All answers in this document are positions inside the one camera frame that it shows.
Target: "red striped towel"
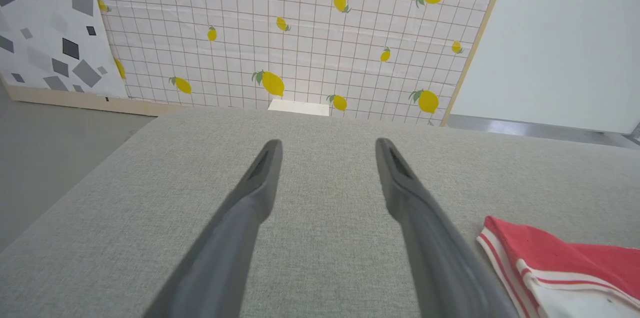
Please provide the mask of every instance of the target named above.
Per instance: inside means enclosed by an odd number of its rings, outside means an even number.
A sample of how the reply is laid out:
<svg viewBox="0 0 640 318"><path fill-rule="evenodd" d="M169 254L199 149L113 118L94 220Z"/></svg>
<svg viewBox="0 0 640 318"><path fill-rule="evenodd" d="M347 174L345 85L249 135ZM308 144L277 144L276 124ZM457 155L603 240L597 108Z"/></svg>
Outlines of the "red striped towel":
<svg viewBox="0 0 640 318"><path fill-rule="evenodd" d="M565 243L488 216L477 241L521 317L640 317L640 250Z"/></svg>

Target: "wooden board edge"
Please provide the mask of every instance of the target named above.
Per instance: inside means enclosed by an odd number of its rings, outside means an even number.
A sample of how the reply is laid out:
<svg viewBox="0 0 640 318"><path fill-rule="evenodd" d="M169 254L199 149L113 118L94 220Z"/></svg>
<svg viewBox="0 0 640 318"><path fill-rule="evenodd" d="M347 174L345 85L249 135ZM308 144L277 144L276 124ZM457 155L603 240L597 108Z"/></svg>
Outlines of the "wooden board edge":
<svg viewBox="0 0 640 318"><path fill-rule="evenodd" d="M489 17L491 16L491 12L494 10L496 0L489 0L489 6L487 6L486 13L482 19L482 23L480 23L480 29L478 29L478 34L476 36L475 41L473 42L473 47L471 47L471 52L469 52L469 57L466 59L467 61L464 63L464 67L462 68L462 73L460 74L460 79L457 81L457 85L453 90L453 95L451 96L451 101L446 107L446 112L444 113L444 117L442 118L442 122L440 123L441 127L445 127L448 117L451 114L451 109L453 109L453 104L458 97L458 92L460 91L460 87L462 87L462 83L465 81L465 77L469 67L471 66L471 61L473 61L474 55L476 54L476 50L478 49L478 45L480 45L480 39L482 39L482 35L485 32L485 27L487 26L487 22L489 22Z"/></svg>
<svg viewBox="0 0 640 318"><path fill-rule="evenodd" d="M144 102L142 100L120 99L94 95L93 93L75 91L57 91L47 88L14 86L7 84L5 78L0 79L7 89L9 98L15 101L40 104L52 104L54 106L96 109L99 111L111 111L130 113L133 115L160 116L163 113L186 108L176 104L160 104Z"/></svg>

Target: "white grid wall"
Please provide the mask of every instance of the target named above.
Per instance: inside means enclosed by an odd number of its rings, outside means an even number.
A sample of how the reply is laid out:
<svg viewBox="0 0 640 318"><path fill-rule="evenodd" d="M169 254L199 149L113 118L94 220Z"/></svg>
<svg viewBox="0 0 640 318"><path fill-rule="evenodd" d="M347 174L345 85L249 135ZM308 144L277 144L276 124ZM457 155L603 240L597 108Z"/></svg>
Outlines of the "white grid wall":
<svg viewBox="0 0 640 318"><path fill-rule="evenodd" d="M343 96L347 109L332 107L333 116L430 125L444 116L489 3L347 0L352 10L342 13L333 0L103 1L133 99L266 109L272 95L251 76L265 70L281 77L284 99L329 104L328 95ZM384 47L391 56L381 62ZM190 95L169 83L174 76L190 83ZM435 114L409 100L414 90L438 96Z"/></svg>

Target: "whiteboard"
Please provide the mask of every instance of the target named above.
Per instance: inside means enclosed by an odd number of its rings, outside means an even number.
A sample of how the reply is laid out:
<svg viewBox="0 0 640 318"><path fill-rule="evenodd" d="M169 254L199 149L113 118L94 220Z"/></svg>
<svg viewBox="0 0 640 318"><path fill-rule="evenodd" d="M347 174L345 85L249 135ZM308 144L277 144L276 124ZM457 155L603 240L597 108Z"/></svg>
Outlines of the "whiteboard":
<svg viewBox="0 0 640 318"><path fill-rule="evenodd" d="M640 0L497 0L451 113L630 133Z"/></svg>

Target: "gray fabric surface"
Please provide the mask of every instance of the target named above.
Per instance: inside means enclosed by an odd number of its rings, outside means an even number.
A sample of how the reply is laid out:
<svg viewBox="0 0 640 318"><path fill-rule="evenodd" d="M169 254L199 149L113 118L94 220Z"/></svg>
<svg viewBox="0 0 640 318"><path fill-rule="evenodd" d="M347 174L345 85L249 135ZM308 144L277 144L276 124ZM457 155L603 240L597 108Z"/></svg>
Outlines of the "gray fabric surface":
<svg viewBox="0 0 640 318"><path fill-rule="evenodd" d="M489 214L567 241L640 247L635 150L186 109L146 125L0 254L0 316L141 315L272 138L284 145L278 196L258 234L242 315L417 316L400 228L380 191L381 136L476 252Z"/></svg>

